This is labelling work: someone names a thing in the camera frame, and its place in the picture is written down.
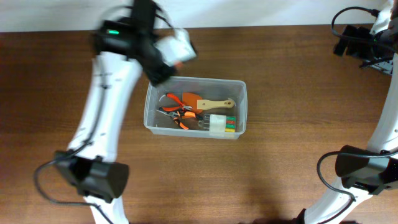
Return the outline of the orange scraper wooden handle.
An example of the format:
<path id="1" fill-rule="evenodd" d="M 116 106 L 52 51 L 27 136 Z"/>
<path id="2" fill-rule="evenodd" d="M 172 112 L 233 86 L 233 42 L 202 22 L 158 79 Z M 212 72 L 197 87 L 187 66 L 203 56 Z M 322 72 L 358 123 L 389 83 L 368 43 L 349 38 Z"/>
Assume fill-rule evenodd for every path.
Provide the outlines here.
<path id="1" fill-rule="evenodd" d="M 195 113 L 215 108 L 232 108 L 235 106 L 235 102 L 231 98 L 221 101 L 204 100 L 201 96 L 188 92 L 182 93 L 182 102 L 191 106 L 192 111 Z"/>

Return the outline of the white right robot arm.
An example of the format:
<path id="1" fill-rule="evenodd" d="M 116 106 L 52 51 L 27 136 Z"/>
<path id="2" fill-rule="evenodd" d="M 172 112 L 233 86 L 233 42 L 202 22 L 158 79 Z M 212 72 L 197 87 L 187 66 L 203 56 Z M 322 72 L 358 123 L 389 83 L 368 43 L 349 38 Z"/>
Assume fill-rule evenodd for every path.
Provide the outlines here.
<path id="1" fill-rule="evenodd" d="M 317 162 L 318 177 L 323 180 L 324 159 L 336 156 L 336 179 L 311 207 L 303 209 L 292 223 L 344 223 L 345 217 L 360 203 L 397 188 L 397 0 L 387 1 L 384 9 L 360 10 L 376 18 L 371 29 L 346 26 L 334 54 L 348 54 L 362 60 L 362 67 L 390 73 L 389 91 L 381 117 L 366 149 L 345 145 L 328 152 Z"/>

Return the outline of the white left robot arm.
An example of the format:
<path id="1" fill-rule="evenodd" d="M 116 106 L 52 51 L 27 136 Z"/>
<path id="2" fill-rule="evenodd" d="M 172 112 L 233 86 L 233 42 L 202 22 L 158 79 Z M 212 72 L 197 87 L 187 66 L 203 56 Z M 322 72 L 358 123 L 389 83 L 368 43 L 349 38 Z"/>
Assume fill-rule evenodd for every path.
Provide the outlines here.
<path id="1" fill-rule="evenodd" d="M 153 85 L 168 80 L 178 64 L 196 56 L 185 30 L 160 39 L 162 10 L 134 1 L 130 15 L 105 20 L 93 34 L 95 58 L 89 95 L 78 130 L 51 165 L 83 197 L 96 223 L 127 223 L 122 194 L 129 167 L 118 163 L 118 139 L 130 95 L 142 74 Z"/>

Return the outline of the orange handled cutting pliers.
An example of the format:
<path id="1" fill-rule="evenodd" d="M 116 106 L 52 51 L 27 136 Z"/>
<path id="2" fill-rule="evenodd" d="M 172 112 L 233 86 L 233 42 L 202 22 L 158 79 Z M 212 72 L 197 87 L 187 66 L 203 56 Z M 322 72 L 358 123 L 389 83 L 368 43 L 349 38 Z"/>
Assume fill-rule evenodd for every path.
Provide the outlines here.
<path id="1" fill-rule="evenodd" d="M 182 102 L 182 100 L 177 96 L 174 95 L 173 93 L 166 93 L 162 95 L 159 99 L 160 102 L 163 102 L 163 100 L 166 100 L 167 102 L 173 102 L 172 106 L 160 106 L 159 110 L 162 112 L 177 112 L 177 111 L 192 111 L 192 107 L 189 105 L 186 105 L 185 103 Z"/>

